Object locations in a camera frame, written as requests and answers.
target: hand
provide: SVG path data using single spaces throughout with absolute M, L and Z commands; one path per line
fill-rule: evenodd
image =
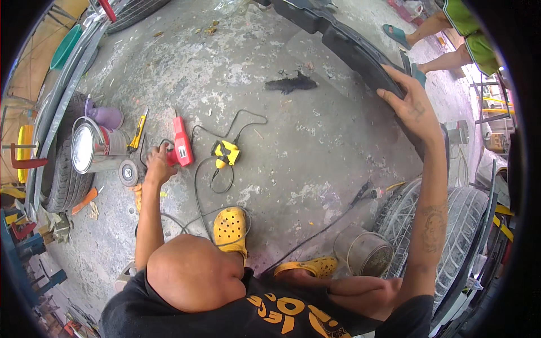
M 144 182 L 161 187 L 169 178 L 177 173 L 177 170 L 167 165 L 167 146 L 164 143 L 158 147 L 152 147 L 147 157 L 147 174 Z
M 441 127 L 438 118 L 434 113 L 432 104 L 426 95 L 426 91 L 419 81 L 413 77 L 403 74 L 399 70 L 381 65 L 383 69 L 395 80 L 401 84 L 407 91 L 404 100 L 401 100 L 395 94 L 385 89 L 378 89 L 378 95 L 383 98 L 394 109 L 398 117 L 404 121 L 406 127 L 421 140 L 428 142 L 443 139 Z

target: yellow box cutter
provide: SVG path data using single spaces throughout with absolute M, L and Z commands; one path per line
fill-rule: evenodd
M 214 143 L 210 155 L 218 157 L 216 159 L 216 167 L 223 169 L 226 164 L 235 165 L 235 161 L 240 157 L 240 150 L 236 144 L 222 140 Z
M 128 145 L 128 152 L 132 153 L 133 151 L 137 150 L 139 148 L 139 140 L 141 139 L 141 134 L 143 133 L 143 127 L 144 123 L 147 120 L 147 114 L 148 114 L 148 106 L 144 109 L 143 115 L 139 118 L 139 122 L 137 124 L 137 130 L 135 131 L 135 136 L 133 140 L 131 140 L 131 143 Z

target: flip-flop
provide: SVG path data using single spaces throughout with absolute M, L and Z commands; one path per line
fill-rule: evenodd
M 391 27 L 393 28 L 392 33 L 389 32 L 389 28 Z M 383 26 L 381 26 L 381 28 L 383 28 L 383 31 L 385 32 L 385 34 L 387 34 L 388 37 L 390 37 L 391 39 L 395 40 L 396 42 L 404 46 L 404 48 L 406 48 L 407 50 L 411 50 L 411 46 L 406 40 L 406 33 L 404 33 L 403 30 L 401 30 L 400 28 L 396 28 L 395 26 L 388 25 L 388 24 L 384 24 Z
M 282 271 L 304 269 L 310 271 L 316 278 L 328 278 L 336 270 L 338 261 L 334 257 L 325 256 L 305 262 L 282 263 L 274 270 L 274 276 Z
M 426 75 L 422 71 L 417 69 L 416 63 L 411 64 L 411 74 L 413 75 L 415 79 L 417 79 L 417 81 L 421 83 L 421 85 L 424 88 L 426 84 Z
M 225 253 L 240 253 L 246 258 L 246 218 L 241 208 L 222 210 L 214 220 L 214 242 Z

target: tire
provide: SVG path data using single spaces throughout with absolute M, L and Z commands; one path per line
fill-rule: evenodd
M 107 28 L 107 33 L 121 31 L 143 20 L 171 0 L 131 0 L 116 16 L 116 22 Z
M 396 191 L 377 217 L 374 232 L 382 235 L 393 246 L 395 253 L 385 278 L 404 277 L 408 246 L 417 208 L 421 178 Z M 447 190 L 447 235 L 437 266 L 434 308 L 436 311 L 449 291 L 465 262 L 470 248 L 475 248 L 474 237 L 488 203 L 488 196 L 471 187 Z
M 49 161 L 51 165 L 54 164 L 52 185 L 41 203 L 50 213 L 66 211 L 79 204 L 94 179 L 94 173 L 79 174 L 71 164 L 71 126 L 75 119 L 84 115 L 85 100 L 84 94 L 77 91 L 73 94 L 58 128 L 56 157 Z

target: yellow crocs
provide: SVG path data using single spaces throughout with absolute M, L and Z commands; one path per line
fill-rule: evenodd
M 274 270 L 274 276 L 282 271 L 291 269 L 304 269 L 310 271 L 316 278 L 328 278 L 336 270 L 338 261 L 334 257 L 325 256 L 306 262 L 282 263 Z
M 232 207 L 222 210 L 214 220 L 214 242 L 225 253 L 240 253 L 244 265 L 246 251 L 246 218 L 241 208 Z

